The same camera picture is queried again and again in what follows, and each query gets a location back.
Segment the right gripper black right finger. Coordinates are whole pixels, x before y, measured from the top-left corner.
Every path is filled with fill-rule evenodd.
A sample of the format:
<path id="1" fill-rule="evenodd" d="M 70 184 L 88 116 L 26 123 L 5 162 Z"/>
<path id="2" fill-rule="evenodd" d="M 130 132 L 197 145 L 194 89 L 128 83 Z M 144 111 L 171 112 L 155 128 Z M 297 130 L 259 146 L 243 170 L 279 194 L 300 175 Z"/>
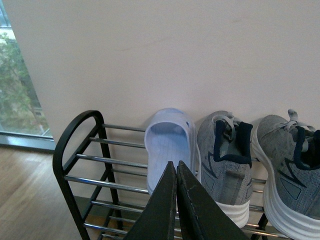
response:
<path id="1" fill-rule="evenodd" d="M 177 167 L 177 205 L 184 240 L 247 240 L 183 161 Z"/>

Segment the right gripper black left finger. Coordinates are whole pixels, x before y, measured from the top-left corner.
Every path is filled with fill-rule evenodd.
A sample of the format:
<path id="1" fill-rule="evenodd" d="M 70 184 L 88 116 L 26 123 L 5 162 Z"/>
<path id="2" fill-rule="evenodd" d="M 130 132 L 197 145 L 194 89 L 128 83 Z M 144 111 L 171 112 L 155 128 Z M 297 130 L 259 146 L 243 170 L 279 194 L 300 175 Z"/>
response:
<path id="1" fill-rule="evenodd" d="M 173 240 L 176 221 L 177 177 L 169 161 L 140 217 L 125 240 Z"/>

